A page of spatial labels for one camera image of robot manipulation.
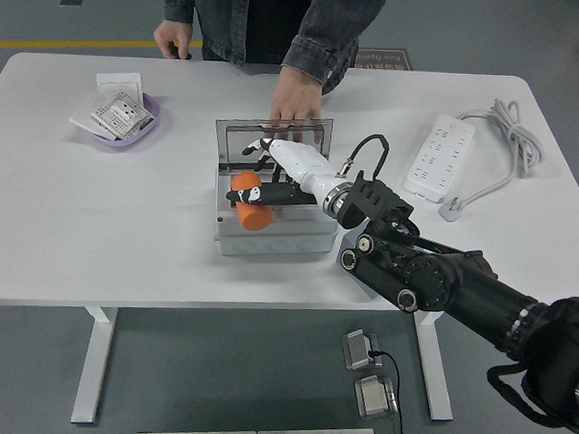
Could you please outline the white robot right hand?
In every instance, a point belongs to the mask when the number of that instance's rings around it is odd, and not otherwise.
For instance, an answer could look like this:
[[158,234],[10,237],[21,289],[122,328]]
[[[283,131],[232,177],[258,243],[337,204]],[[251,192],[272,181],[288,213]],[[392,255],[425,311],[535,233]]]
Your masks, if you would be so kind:
[[247,189],[231,189],[226,194],[228,200],[256,206],[317,204],[323,213],[337,217],[352,184],[316,148],[301,142],[261,138],[244,149],[242,155],[254,151],[262,152],[259,163],[271,157],[291,181],[250,183]]

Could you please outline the person's left hand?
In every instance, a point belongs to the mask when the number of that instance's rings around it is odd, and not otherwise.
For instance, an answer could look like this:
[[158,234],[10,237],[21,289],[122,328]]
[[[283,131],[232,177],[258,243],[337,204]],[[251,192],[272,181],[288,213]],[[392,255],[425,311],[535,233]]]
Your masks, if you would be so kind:
[[295,121],[320,119],[322,107],[322,84],[303,71],[282,66],[274,88],[269,119]]

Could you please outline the person's right hand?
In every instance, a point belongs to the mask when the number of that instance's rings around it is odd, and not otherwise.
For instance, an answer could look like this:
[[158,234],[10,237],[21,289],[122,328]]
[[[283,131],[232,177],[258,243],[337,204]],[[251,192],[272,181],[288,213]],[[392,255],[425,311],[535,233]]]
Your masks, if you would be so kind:
[[154,31],[154,40],[162,56],[172,60],[190,60],[189,44],[193,37],[191,23],[162,20]]

